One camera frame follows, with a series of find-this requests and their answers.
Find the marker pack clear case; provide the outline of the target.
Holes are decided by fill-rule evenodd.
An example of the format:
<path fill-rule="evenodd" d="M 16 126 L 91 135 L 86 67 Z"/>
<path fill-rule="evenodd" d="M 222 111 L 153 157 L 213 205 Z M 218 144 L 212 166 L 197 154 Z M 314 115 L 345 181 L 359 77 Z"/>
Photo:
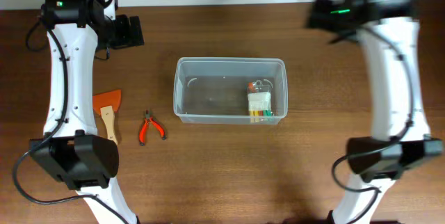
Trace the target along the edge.
<path fill-rule="evenodd" d="M 251 123 L 267 121 L 268 117 L 273 116 L 272 101 L 272 82 L 263 79 L 251 82 L 254 85 L 252 90 L 247 87 L 248 95 L 248 113 Z"/>

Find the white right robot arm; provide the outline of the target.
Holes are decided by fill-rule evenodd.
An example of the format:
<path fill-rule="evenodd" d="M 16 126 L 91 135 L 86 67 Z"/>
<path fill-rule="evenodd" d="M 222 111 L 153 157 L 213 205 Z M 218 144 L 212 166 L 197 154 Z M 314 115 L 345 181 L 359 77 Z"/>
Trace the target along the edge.
<path fill-rule="evenodd" d="M 341 160 L 351 175 L 328 223 L 370 223 L 385 193 L 402 175 L 444 153 L 423 110 L 417 58 L 420 23 L 414 0 L 315 0 L 307 25 L 355 39 L 371 86 L 371 134 L 352 137 Z"/>

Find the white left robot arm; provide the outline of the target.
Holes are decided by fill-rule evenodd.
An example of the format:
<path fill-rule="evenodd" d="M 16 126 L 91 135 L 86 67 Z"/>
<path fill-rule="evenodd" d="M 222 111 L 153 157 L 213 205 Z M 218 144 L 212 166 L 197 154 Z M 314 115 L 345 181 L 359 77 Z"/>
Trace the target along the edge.
<path fill-rule="evenodd" d="M 118 0 L 45 0 L 40 24 L 51 51 L 51 88 L 43 136 L 27 155 L 85 200 L 99 223 L 137 223 L 120 190 L 117 144 L 97 133 L 92 70 L 100 50 L 144 43 L 138 17 L 118 15 Z"/>

